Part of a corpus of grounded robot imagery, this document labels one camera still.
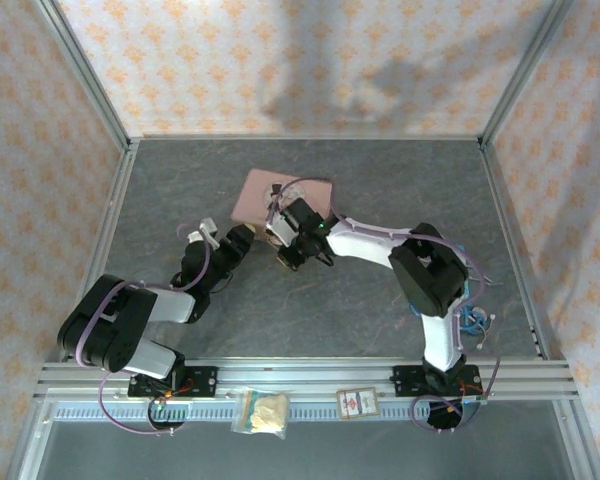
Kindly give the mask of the pink tin box with cartoon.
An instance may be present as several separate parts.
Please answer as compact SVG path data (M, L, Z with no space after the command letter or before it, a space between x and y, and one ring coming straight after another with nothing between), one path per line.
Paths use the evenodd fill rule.
M279 212L294 200L302 198L323 218L326 218L331 208L331 181L304 179L286 187L295 179L295 176L252 169L246 177L232 211L232 220L253 226L256 238L266 241L266 218L277 197L279 197Z

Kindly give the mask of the clear plastic bag of snacks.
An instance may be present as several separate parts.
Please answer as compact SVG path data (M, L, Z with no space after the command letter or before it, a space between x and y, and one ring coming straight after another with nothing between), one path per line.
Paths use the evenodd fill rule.
M245 388L235 396L231 431L238 434L268 434L284 440L290 414L286 392Z

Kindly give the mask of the small card pack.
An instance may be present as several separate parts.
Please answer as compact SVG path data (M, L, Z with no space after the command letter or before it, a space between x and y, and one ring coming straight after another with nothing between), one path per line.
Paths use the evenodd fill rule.
M343 420L380 415L378 396L374 387L339 390L336 392L337 411Z

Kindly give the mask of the thin aluminium frame rail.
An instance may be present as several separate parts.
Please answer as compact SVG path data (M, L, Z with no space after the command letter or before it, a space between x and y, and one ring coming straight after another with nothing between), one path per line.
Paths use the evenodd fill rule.
M137 144L141 141L203 141L203 140L307 140L307 141L336 141L336 140L360 140L360 141L471 141L476 143L480 135L471 134L385 134L385 135L354 135L354 134L318 134L318 133L282 133L282 134L151 134L134 136L129 139L129 144Z

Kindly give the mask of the aluminium side frame rail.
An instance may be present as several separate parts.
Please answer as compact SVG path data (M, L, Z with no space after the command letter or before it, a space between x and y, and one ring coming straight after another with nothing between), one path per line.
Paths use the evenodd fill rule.
M105 203L96 229L96 235L91 244L91 251L85 264L85 271L68 313L71 313L75 309L96 280L104 273L119 215L131 178L138 146L138 142L132 142L128 147L123 149L119 156L105 197Z
M495 147L486 142L482 143L480 155L503 230L527 323L537 344L536 351L544 360L564 360L565 356L549 321L546 308L534 297L536 276Z

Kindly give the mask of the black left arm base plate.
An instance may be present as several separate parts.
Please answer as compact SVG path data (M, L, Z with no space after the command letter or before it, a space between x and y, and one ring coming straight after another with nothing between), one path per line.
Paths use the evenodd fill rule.
M219 369L215 366L177 366L164 379L137 374L130 379L130 398L213 398Z

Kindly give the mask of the wide aluminium frame rail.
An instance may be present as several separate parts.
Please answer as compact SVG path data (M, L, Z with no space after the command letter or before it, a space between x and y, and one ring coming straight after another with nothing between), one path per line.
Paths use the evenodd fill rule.
M575 378L564 360L473 359L487 397L494 401L575 400ZM418 367L419 361L397 357L202 358L188 366L218 368L216 398L230 397L242 387L283 391L293 400L326 402L340 390L374 388L383 400L396 400L392 378L398 366ZM34 389L36 398L93 400L105 372L75 363L46 363Z

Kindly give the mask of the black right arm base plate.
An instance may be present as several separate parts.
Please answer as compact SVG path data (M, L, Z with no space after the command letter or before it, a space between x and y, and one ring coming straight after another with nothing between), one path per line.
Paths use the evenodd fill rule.
M396 365L389 380L397 397L425 394L455 397L484 392L481 375L475 365L464 365L453 374L443 374L423 365Z

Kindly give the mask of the aluminium frame post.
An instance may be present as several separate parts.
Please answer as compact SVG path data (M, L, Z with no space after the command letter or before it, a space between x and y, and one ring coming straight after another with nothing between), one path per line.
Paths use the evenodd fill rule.
M540 22L528 48L509 79L484 130L477 137L477 143L481 151L485 151L487 146L494 140L573 3L574 0L552 0L550 8Z
M59 0L32 1L48 25L51 34L58 42L60 51L67 60L70 70L75 74L87 99L103 122L107 133L121 151L126 151L130 144L130 137L70 25Z

